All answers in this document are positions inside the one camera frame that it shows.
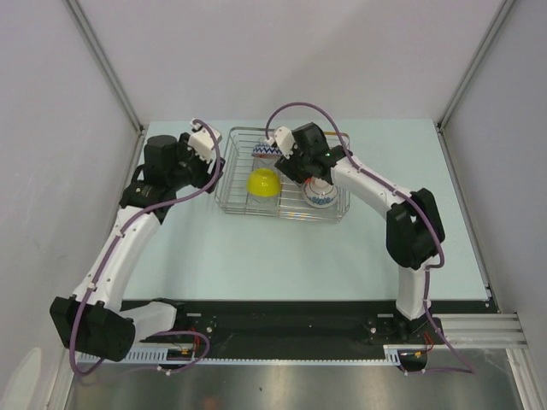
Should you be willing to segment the blue white floral bowl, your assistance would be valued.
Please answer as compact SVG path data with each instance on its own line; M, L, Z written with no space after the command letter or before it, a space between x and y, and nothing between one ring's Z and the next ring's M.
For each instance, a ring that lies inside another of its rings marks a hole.
M303 200L313 208L330 208L339 199L336 186L315 177L303 184L302 193Z

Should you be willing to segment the yellow green bowl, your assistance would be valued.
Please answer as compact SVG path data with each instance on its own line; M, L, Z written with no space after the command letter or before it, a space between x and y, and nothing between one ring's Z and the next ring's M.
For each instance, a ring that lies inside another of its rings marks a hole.
M250 173L246 189L253 196L272 197L281 192L281 183L278 174L272 169L257 168Z

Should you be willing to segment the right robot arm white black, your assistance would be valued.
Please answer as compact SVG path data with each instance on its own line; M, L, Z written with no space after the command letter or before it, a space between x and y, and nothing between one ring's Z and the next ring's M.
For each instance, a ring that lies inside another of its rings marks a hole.
M297 184L316 178L364 201L385 221L385 246L398 265L394 321L396 336L413 343L425 332L429 314L428 272L444 264L444 227L431 191L399 188L365 166L343 141L330 146L313 122L294 130L279 127L266 134L280 151L275 166Z

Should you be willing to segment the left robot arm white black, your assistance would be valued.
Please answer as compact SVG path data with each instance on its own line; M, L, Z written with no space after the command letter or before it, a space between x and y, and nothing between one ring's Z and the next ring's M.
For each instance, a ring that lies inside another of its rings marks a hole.
M171 302L156 300L122 310L129 279L147 243L182 200L185 187L195 195L210 193L221 176L221 133L195 125L179 137L147 140L143 161L124 189L115 223L99 256L69 297L56 297L50 316L70 356L123 360L136 342L161 333L177 342L189 331L188 319Z

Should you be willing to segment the red patterned blue zigzag bowl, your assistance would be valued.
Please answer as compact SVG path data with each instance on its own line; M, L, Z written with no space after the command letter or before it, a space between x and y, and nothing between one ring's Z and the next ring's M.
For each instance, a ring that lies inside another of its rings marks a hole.
M282 153L277 147L270 146L267 143L257 143L251 151L251 156L262 159L277 159L282 156Z

